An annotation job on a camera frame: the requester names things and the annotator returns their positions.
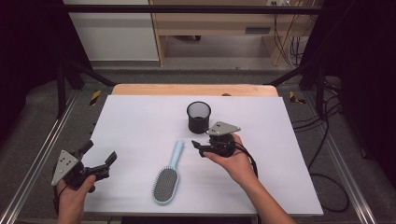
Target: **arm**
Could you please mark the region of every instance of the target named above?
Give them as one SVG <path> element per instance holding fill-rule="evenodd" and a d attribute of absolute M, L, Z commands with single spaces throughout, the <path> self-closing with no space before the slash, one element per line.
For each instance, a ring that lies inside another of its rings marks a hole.
<path fill-rule="evenodd" d="M 96 176 L 90 175 L 78 190 L 70 189 L 64 180 L 57 186 L 60 194 L 58 224 L 77 224 L 84 216 L 84 201 L 95 183 Z"/>
<path fill-rule="evenodd" d="M 233 133 L 233 139 L 242 145 L 238 135 Z M 254 175 L 250 160 L 245 153 L 236 150 L 230 158 L 224 158 L 217 154 L 206 152 L 205 156 L 222 166 L 231 178 L 241 186 L 264 223 L 295 223 Z"/>

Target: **black mesh cup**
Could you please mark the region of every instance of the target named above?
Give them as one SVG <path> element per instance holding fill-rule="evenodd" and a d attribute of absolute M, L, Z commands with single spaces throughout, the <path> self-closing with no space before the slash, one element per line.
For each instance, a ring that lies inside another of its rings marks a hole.
<path fill-rule="evenodd" d="M 196 101 L 187 106 L 189 115 L 189 129 L 192 133 L 204 133 L 209 129 L 210 106 L 207 103 Z"/>

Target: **light blue hairbrush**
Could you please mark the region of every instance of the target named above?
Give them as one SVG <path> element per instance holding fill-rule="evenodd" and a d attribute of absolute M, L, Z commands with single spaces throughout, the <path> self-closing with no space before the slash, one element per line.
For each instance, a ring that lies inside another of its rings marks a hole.
<path fill-rule="evenodd" d="M 176 165 L 183 147 L 184 143 L 182 141 L 176 142 L 171 163 L 169 166 L 161 169 L 155 180 L 154 187 L 152 189 L 152 197 L 154 201 L 160 205 L 168 204 L 172 201 L 175 195 L 179 180 Z"/>

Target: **white tabletop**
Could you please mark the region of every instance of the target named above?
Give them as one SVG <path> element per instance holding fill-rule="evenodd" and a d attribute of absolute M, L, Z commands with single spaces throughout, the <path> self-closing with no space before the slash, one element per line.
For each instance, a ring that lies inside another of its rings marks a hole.
<path fill-rule="evenodd" d="M 291 215 L 323 215 L 301 150 L 280 97 L 128 96 L 107 97 L 92 135 L 85 166 L 118 154 L 110 178 L 98 181 L 86 212 L 124 216 L 255 216 L 244 191 L 214 162 L 201 158 L 191 140 L 208 135 L 188 129 L 187 106 L 211 106 L 209 126 L 220 120 L 241 127 L 237 134 L 257 162 L 259 179 Z M 177 164 L 176 195 L 166 206 L 151 196 L 157 174 L 169 165 L 176 140 L 185 143 Z"/>

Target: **forearm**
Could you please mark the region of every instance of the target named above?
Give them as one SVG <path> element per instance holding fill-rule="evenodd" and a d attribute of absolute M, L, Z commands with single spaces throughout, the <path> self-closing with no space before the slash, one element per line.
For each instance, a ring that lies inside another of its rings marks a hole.
<path fill-rule="evenodd" d="M 245 183 L 247 184 L 240 185 L 253 203 L 263 223 L 295 223 L 257 178 L 252 178 Z"/>
<path fill-rule="evenodd" d="M 58 216 L 58 224 L 79 224 L 82 221 L 83 213 L 76 211 L 76 209 L 64 209 L 61 211 L 67 211 L 66 213 L 60 213 Z"/>

